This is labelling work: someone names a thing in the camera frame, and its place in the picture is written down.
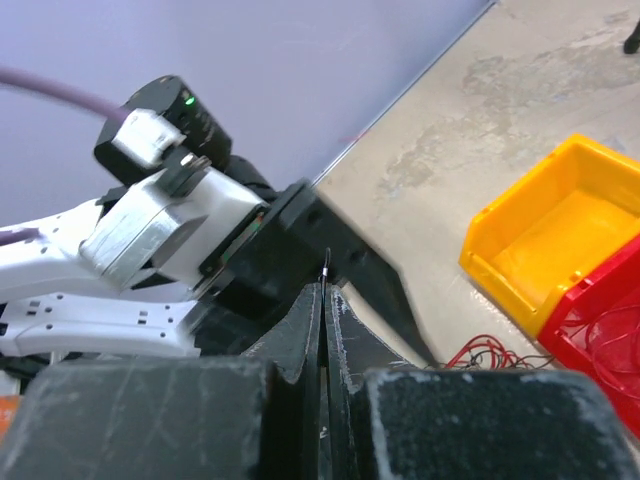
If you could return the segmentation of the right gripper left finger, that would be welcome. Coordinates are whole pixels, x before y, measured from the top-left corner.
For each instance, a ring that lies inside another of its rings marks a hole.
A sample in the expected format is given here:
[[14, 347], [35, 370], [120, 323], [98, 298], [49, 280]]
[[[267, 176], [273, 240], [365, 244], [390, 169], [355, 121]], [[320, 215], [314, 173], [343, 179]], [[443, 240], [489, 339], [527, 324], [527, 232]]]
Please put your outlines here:
[[30, 384], [5, 479], [314, 479], [323, 292], [239, 356], [64, 362]]

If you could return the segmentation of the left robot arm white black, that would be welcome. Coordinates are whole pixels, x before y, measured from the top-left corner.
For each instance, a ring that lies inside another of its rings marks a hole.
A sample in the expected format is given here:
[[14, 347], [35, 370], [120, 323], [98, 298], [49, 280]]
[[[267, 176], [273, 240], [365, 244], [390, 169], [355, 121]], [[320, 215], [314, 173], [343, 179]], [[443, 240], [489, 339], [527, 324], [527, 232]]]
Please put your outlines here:
[[99, 198], [1, 231], [1, 365], [68, 353], [197, 357], [241, 348], [311, 283], [351, 284], [425, 363], [397, 270], [307, 180], [274, 190], [176, 75], [117, 105], [25, 72], [1, 82], [101, 115]]

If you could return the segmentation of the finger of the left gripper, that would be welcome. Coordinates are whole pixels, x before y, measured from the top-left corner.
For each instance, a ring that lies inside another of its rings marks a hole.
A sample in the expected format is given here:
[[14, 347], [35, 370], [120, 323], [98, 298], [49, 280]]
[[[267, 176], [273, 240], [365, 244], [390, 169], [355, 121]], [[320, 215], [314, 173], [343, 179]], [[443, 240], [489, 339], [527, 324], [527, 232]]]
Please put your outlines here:
[[429, 367], [438, 361], [420, 332], [402, 279], [384, 256], [361, 246], [346, 257], [345, 277], [384, 323]]

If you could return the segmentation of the red plastic bin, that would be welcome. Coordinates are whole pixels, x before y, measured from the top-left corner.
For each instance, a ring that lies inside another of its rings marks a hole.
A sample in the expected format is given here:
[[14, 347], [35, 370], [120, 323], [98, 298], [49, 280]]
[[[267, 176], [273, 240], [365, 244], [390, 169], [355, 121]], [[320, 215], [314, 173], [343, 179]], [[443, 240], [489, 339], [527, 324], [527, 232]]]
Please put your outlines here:
[[639, 435], [639, 240], [564, 294], [537, 336], [564, 367], [596, 382]]

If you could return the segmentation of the yellow plastic bin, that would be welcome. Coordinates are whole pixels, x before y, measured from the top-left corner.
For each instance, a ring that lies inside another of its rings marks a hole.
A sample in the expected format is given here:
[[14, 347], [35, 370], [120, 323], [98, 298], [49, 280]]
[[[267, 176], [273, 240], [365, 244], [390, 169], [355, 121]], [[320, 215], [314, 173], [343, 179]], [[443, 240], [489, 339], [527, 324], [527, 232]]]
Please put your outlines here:
[[638, 234], [638, 161], [574, 134], [473, 217], [459, 264], [537, 337], [565, 293]]

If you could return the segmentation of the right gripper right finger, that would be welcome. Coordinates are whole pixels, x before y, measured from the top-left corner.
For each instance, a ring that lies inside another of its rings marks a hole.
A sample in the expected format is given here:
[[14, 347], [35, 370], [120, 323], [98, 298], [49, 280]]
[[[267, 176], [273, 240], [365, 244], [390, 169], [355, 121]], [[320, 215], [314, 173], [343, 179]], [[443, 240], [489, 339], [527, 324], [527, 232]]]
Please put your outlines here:
[[602, 391], [559, 370], [411, 367], [327, 298], [330, 439], [337, 479], [635, 479]]

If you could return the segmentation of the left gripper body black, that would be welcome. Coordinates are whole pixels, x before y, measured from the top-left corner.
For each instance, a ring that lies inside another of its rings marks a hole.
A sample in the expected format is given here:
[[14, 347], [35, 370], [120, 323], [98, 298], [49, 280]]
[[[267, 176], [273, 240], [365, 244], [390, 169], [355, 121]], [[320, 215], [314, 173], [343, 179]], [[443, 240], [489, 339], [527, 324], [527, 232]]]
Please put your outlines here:
[[202, 299], [248, 320], [278, 320], [321, 275], [338, 284], [370, 282], [370, 245], [320, 195], [298, 181], [249, 217], [199, 266]]

